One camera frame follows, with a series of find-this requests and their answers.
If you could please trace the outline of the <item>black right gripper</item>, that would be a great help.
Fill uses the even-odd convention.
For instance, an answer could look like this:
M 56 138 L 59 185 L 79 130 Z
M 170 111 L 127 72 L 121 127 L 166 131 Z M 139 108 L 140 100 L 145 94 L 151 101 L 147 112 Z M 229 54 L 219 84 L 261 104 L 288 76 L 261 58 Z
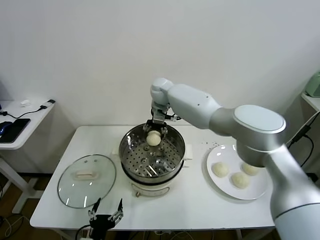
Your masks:
M 147 122 L 142 127 L 144 132 L 149 131 L 161 131 L 161 136 L 165 137 L 168 134 L 168 127 L 165 122 L 154 123 L 152 119 L 148 119 Z

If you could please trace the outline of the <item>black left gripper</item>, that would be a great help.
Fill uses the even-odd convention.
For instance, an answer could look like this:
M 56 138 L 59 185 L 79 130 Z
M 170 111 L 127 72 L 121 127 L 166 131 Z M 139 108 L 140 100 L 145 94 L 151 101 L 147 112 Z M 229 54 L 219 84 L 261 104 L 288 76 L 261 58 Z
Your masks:
M 123 199 L 120 200 L 117 210 L 114 214 L 97 214 L 101 198 L 98 198 L 92 209 L 88 211 L 89 223 L 91 227 L 90 238 L 93 240 L 104 240 L 107 231 L 115 227 L 124 216 Z

